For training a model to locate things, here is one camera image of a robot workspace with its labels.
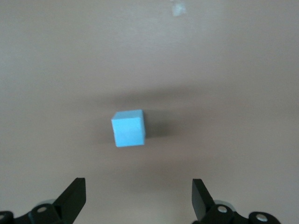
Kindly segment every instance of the black plastic part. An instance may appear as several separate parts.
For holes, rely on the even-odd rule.
[[[198,220],[201,220],[211,207],[215,205],[213,198],[201,179],[193,179],[192,205]]]
[[[226,205],[215,204],[201,179],[193,179],[192,205],[198,219],[193,224],[280,224],[274,216],[265,212],[252,212],[247,219]],[[220,206],[225,207],[226,212],[219,211]],[[258,214],[264,215],[267,221],[260,221]]]
[[[227,209],[227,212],[223,213],[218,211],[218,207],[223,206]],[[230,224],[234,219],[234,212],[227,206],[217,204],[211,207],[207,214],[202,218],[200,223],[202,224]]]
[[[76,178],[53,204],[41,204],[15,218],[0,211],[0,224],[72,224],[86,202],[85,178]]]
[[[65,224],[72,224],[86,202],[85,179],[77,178],[53,203]]]

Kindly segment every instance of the screw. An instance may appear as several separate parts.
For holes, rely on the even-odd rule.
[[[257,215],[256,215],[256,218],[257,218],[258,220],[260,220],[261,222],[267,222],[267,221],[268,221],[267,217],[264,216],[263,214],[257,214]]]
[[[39,208],[39,209],[37,210],[37,212],[40,213],[40,212],[43,212],[43,211],[46,211],[46,210],[47,210],[46,207],[41,207],[41,208]]]
[[[225,208],[224,206],[221,205],[218,207],[218,211],[222,212],[222,213],[227,213],[228,210],[227,210],[227,208]]]

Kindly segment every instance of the metal screw head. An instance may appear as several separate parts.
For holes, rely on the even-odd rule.
[[[268,221],[267,217],[264,216],[263,214],[257,214],[257,215],[256,215],[256,218],[257,218],[258,220],[260,220],[261,222],[267,222],[267,221]]]
[[[43,212],[43,211],[46,211],[46,210],[47,210],[46,207],[41,207],[41,208],[39,208],[39,209],[37,210],[37,212],[40,213],[40,212]]]
[[[224,206],[221,205],[218,207],[218,211],[222,212],[222,213],[227,213],[228,210],[227,210],[227,208],[225,208]]]

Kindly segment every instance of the blue cube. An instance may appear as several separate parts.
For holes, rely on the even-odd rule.
[[[145,127],[142,110],[117,112],[111,122],[117,147],[144,145]]]

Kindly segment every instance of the foam block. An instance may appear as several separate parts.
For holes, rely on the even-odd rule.
[[[145,127],[142,110],[117,112],[111,122],[117,147],[144,145]]]

